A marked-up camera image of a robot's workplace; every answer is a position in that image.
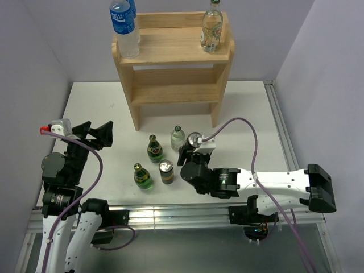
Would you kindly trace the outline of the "black can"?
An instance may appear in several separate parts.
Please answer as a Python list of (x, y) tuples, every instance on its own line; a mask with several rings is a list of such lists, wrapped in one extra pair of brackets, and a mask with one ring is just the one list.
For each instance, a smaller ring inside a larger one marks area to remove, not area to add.
[(163, 159), (159, 163), (159, 172), (164, 184), (172, 184), (174, 181), (174, 166), (170, 160)]
[(187, 136), (187, 143), (193, 147), (198, 148), (200, 144), (198, 143), (198, 139), (202, 137), (202, 134), (199, 132), (192, 132)]

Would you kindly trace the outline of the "clear glass bottle green cap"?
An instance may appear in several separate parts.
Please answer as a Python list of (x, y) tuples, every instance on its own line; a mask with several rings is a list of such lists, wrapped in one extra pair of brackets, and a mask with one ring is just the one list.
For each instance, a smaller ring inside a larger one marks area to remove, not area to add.
[(223, 16), (220, 10), (220, 0), (211, 0), (210, 7), (202, 19), (200, 44), (203, 51), (212, 53), (217, 50), (222, 26)]

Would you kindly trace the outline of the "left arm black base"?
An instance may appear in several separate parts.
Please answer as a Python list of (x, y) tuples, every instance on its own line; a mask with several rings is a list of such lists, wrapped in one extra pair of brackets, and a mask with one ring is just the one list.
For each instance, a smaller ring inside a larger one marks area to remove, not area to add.
[(103, 222), (96, 231), (91, 244), (105, 245), (109, 244), (114, 237), (115, 229), (105, 229), (110, 226), (126, 226), (129, 221), (129, 210), (111, 210), (110, 216), (106, 222)]

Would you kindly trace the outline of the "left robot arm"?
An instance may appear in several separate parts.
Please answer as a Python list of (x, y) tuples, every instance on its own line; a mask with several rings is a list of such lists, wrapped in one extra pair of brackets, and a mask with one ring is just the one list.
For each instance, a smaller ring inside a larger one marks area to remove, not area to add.
[(44, 194), (43, 238), (37, 272), (81, 272), (87, 247), (98, 228), (111, 225), (106, 200), (84, 198), (79, 187), (89, 153), (113, 144), (113, 121), (93, 129), (87, 121), (72, 127), (68, 119), (52, 121), (40, 133), (67, 143), (64, 153), (52, 152), (41, 163)]

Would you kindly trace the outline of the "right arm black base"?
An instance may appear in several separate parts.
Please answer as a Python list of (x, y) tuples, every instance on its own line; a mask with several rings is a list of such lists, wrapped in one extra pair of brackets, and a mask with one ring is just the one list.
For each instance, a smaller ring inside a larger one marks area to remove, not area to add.
[(255, 225), (278, 222), (276, 213), (269, 216), (259, 213), (256, 205), (229, 206), (229, 221), (236, 225)]

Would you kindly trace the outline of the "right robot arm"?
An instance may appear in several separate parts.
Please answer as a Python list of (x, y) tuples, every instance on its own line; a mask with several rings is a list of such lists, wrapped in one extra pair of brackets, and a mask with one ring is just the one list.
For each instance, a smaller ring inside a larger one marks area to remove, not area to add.
[(241, 168), (210, 169), (212, 149), (185, 144), (179, 149), (181, 178), (201, 195), (219, 199), (240, 197), (247, 204), (246, 215), (260, 221), (280, 210), (307, 206), (311, 212), (334, 213), (332, 178), (320, 165), (291, 172), (258, 172)]

